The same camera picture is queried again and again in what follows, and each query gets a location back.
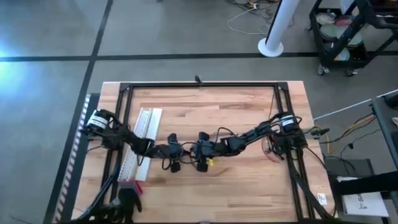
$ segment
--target power cord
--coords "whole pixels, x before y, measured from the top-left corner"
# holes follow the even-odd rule
[[[378,132],[378,131],[380,131],[380,129],[377,129],[377,130],[375,130],[375,131],[373,131],[373,132],[371,132],[371,133],[364,134],[364,135],[362,135],[361,137],[356,138],[356,139],[355,139],[354,141],[352,141],[351,143],[348,143],[348,144],[343,148],[343,150],[340,152],[340,158],[343,158],[343,153],[344,153],[344,151],[345,151],[347,148],[354,149],[354,143],[355,143],[356,141],[359,141],[359,140],[361,140],[362,138],[365,138],[366,136],[375,134],[375,133]]]
[[[87,151],[86,151],[86,153],[88,153],[88,152],[90,152],[90,151],[92,151],[92,150],[94,150],[94,149],[99,149],[99,148],[104,148],[104,149],[107,149],[107,148],[105,148],[104,146],[95,146],[95,147],[91,147],[91,148],[89,148],[89,149],[87,149]]]
[[[238,17],[240,17],[240,16],[242,16],[242,15],[248,13],[248,12],[251,12],[251,11],[253,11],[253,10],[256,10],[256,9],[255,9],[255,8],[249,9],[249,10],[244,11],[244,12],[240,13],[239,15],[233,17],[232,19],[229,19],[229,20],[227,21],[228,27],[229,27],[231,30],[233,30],[233,31],[240,32],[241,34],[247,34],[247,35],[267,35],[266,33],[264,33],[264,32],[261,31],[261,27],[264,27],[264,26],[268,27],[268,29],[269,29],[269,25],[267,25],[267,24],[264,24],[264,25],[260,26],[260,27],[259,27],[259,32],[245,32],[245,31],[237,30],[237,29],[231,27],[231,22],[232,22],[233,20],[235,20],[235,19],[237,19]]]
[[[348,135],[350,135],[350,134],[353,133],[354,131],[356,131],[356,130],[358,130],[358,129],[360,129],[360,128],[363,128],[363,127],[365,127],[365,126],[367,126],[367,125],[369,125],[369,124],[371,124],[375,119],[376,119],[376,117],[375,117],[374,115],[365,117],[364,119],[361,119],[361,120],[355,122],[355,123],[354,123],[353,125],[351,125],[350,127],[348,127],[348,128],[343,132],[343,134],[342,134],[340,137],[338,137],[338,138],[336,138],[336,139],[334,139],[334,140],[332,140],[332,141],[320,142],[319,144],[328,144],[328,143],[333,143],[333,142],[340,141],[342,138],[347,137]],[[360,126],[360,127],[358,127],[358,128],[354,128],[355,126],[357,126],[357,125],[359,125],[359,124],[361,124],[361,123],[364,123],[364,122],[366,122],[366,121],[369,121],[369,122],[366,123],[366,124],[363,125],[363,126]]]
[[[328,172],[328,173],[330,173],[330,174],[333,174],[333,175],[336,175],[336,176],[337,176],[337,174],[334,174],[333,172],[331,172],[331,171],[329,171],[329,170],[327,169],[326,164],[321,160],[321,158],[319,158],[319,156],[318,156],[314,151],[312,151],[309,147],[306,147],[306,149],[308,149],[308,150],[319,160],[319,162],[321,163],[321,165],[323,166],[323,168],[326,170],[326,172]],[[323,157],[324,157],[324,158],[327,158],[327,157],[335,157],[335,156],[325,156],[325,155],[323,155]],[[346,163],[348,163],[348,164],[353,168],[353,170],[356,172],[354,165],[353,165],[352,163],[350,163],[350,161],[347,161],[347,160],[345,160],[345,159],[341,159],[341,158],[339,158],[339,157],[335,157],[335,158],[340,159],[341,161],[343,161],[344,165],[345,165]],[[337,213],[337,208],[336,208],[336,205],[335,205],[335,206],[333,207],[332,216],[335,217],[335,216],[336,216],[336,213]]]
[[[330,154],[331,152],[330,152],[330,143],[329,143],[329,136],[328,136],[328,132],[329,132],[329,131],[330,131],[329,128],[323,129],[323,128],[321,128],[321,127],[315,125],[314,127],[310,128],[308,131],[304,132],[304,134],[311,133],[312,136],[322,136],[322,135],[325,135],[325,137],[326,137],[326,142],[327,142],[327,144],[326,144],[326,151],[327,151],[328,154]]]
[[[231,5],[237,6],[243,10],[252,9],[254,7],[254,5],[256,4],[258,6],[257,7],[258,11],[267,10],[267,9],[271,8],[276,3],[275,1],[268,1],[268,0],[260,0],[260,1],[256,1],[256,2],[245,0],[245,3],[238,3],[235,0],[225,0],[225,2],[227,2],[228,4],[231,4]],[[269,5],[266,7],[261,7],[261,3],[268,3]],[[255,16],[261,16],[264,19],[270,19],[272,17],[271,12],[266,11],[265,13],[268,15],[268,17],[264,17],[264,15],[262,15],[262,13],[250,12],[250,14],[253,14]]]

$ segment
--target wooden table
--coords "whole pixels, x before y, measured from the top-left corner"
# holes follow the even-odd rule
[[[115,111],[119,84],[104,83],[98,108]],[[288,84],[295,114],[303,118],[300,126],[309,129],[313,119],[303,82]],[[270,87],[135,88],[129,124],[134,127],[141,107],[162,108],[157,144],[165,143],[170,133],[177,133],[180,142],[196,141],[200,131],[214,137],[220,126],[239,134],[268,119],[272,96]],[[275,113],[274,102],[271,114]],[[308,139],[308,143],[322,158],[318,141]],[[134,221],[296,221],[287,164],[270,161],[262,147],[258,141],[239,156],[217,157],[207,173],[182,164],[181,171],[172,174],[162,170],[160,159],[153,159],[148,179],[141,183],[143,211],[135,212]],[[86,155],[73,217],[79,216],[99,191],[105,157],[104,149]],[[312,192],[326,195],[325,208],[332,213],[335,203],[324,168],[308,151],[304,161]],[[302,194],[301,201],[307,214]]]

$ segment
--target robotic arm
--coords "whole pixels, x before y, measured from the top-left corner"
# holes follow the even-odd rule
[[[152,139],[137,137],[130,131],[127,124],[122,124],[115,114],[106,110],[95,111],[81,133],[89,137],[101,137],[102,145],[108,149],[114,149],[118,144],[125,142],[139,156],[169,159],[172,172],[180,170],[179,161],[182,156],[191,156],[193,152],[197,171],[207,172],[207,159],[218,156],[237,156],[245,150],[246,146],[264,137],[272,138],[274,142],[272,150],[278,155],[284,154],[288,149],[307,146],[304,134],[299,127],[300,121],[297,119],[301,121],[301,118],[292,113],[277,114],[240,136],[230,131],[232,136],[221,138],[220,141],[218,141],[218,134],[221,129],[226,128],[218,129],[215,141],[210,140],[209,134],[200,132],[190,152],[184,150],[178,143],[175,133],[168,137],[168,145],[155,145]]]

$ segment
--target white pole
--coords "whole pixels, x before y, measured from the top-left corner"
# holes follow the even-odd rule
[[[274,24],[269,31],[268,37],[260,40],[258,49],[267,57],[278,57],[284,51],[280,41],[292,20],[294,11],[300,0],[280,0],[280,6],[274,18]]]

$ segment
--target yellow wire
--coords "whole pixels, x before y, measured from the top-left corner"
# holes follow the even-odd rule
[[[368,120],[370,120],[370,119],[372,119],[372,118],[374,118],[374,117],[375,117],[374,115],[371,115],[371,116],[368,116],[368,117],[366,117],[366,118],[364,118],[364,119],[358,121],[357,123],[355,123],[355,124],[351,125],[350,127],[348,127],[343,133],[347,133],[347,132],[350,131],[353,127],[355,127],[355,126],[357,126],[357,125],[359,125],[359,124],[362,124],[363,122],[368,121]]]
[[[314,125],[314,128],[317,128],[317,129],[319,129],[319,130],[322,130],[322,128],[319,127],[319,126],[317,126],[317,125]],[[326,137],[326,142],[327,142],[327,144],[326,144],[326,151],[328,152],[328,154],[330,154],[330,143],[329,143],[329,136],[328,136],[328,133],[325,133],[325,137]]]
[[[366,121],[369,121],[370,119],[373,119],[375,116],[374,115],[371,115],[371,116],[368,116],[368,117],[365,117],[365,118],[363,118],[362,120],[359,120],[357,123],[355,123],[355,124],[353,124],[353,125],[351,125],[350,127],[348,127],[344,132],[343,132],[343,134],[344,133],[348,133],[351,129],[353,129],[355,126],[357,126],[357,125],[359,125],[359,124],[362,124],[362,123],[364,123],[364,122],[366,122]],[[329,154],[332,154],[332,153],[334,153],[334,151],[335,151],[335,149],[336,148],[333,148],[330,152],[329,152],[329,150],[328,150],[328,153]]]

